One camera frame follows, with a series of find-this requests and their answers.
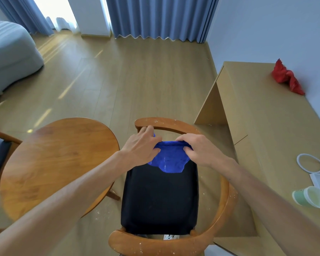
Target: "round wooden table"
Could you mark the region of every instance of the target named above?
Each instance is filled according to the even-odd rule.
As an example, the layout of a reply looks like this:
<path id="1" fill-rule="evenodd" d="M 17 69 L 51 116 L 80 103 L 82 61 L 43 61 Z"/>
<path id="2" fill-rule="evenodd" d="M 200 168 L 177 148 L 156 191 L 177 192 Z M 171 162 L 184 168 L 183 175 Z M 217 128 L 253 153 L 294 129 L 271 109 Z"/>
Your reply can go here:
<path id="1" fill-rule="evenodd" d="M 113 132 L 88 118 L 66 118 L 36 130 L 15 150 L 1 177 L 3 208 L 16 221 L 26 212 L 119 150 Z M 110 191 L 113 183 L 84 215 Z"/>

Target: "blue curtain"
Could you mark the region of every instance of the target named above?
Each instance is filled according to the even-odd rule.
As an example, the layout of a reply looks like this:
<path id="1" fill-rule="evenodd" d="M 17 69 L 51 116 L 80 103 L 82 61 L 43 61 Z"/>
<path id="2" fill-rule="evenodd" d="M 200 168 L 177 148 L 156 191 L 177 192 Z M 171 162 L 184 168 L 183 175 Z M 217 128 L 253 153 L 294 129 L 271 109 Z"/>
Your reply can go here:
<path id="1" fill-rule="evenodd" d="M 205 41 L 218 0 L 106 0 L 115 37 Z"/>
<path id="2" fill-rule="evenodd" d="M 0 0 L 0 9 L 12 22 L 20 24 L 29 33 L 54 33 L 34 0 Z"/>

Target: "blue towel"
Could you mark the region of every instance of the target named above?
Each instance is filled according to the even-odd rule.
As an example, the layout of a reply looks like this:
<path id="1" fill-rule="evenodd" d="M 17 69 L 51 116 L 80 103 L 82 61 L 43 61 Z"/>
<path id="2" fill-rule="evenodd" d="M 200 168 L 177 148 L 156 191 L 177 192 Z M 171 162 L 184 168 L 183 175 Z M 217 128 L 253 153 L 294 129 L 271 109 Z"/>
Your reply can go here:
<path id="1" fill-rule="evenodd" d="M 161 151 L 148 164 L 159 167 L 163 172 L 182 172 L 185 164 L 190 160 L 183 150 L 184 146 L 192 147 L 185 141 L 163 141 L 158 142 L 154 148 Z"/>

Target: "paper cup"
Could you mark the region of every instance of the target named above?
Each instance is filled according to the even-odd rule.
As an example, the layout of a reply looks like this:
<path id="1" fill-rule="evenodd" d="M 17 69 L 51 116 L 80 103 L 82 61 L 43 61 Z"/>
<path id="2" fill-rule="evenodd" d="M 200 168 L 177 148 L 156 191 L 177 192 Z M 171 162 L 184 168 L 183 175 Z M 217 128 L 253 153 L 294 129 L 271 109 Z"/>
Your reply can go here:
<path id="1" fill-rule="evenodd" d="M 301 206 L 314 206 L 320 208 L 320 189 L 309 186 L 305 189 L 295 190 L 292 193 L 294 201 Z"/>

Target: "table leg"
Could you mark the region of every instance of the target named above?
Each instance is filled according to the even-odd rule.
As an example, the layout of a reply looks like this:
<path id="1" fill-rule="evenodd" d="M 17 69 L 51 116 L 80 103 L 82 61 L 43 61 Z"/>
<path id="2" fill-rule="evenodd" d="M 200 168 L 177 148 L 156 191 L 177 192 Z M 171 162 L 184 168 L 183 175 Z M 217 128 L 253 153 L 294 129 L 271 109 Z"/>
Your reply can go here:
<path id="1" fill-rule="evenodd" d="M 110 190 L 107 193 L 107 197 L 110 197 L 110 198 L 115 199 L 115 200 L 120 200 L 121 199 L 119 196 L 117 196 L 115 193 L 112 193 Z"/>

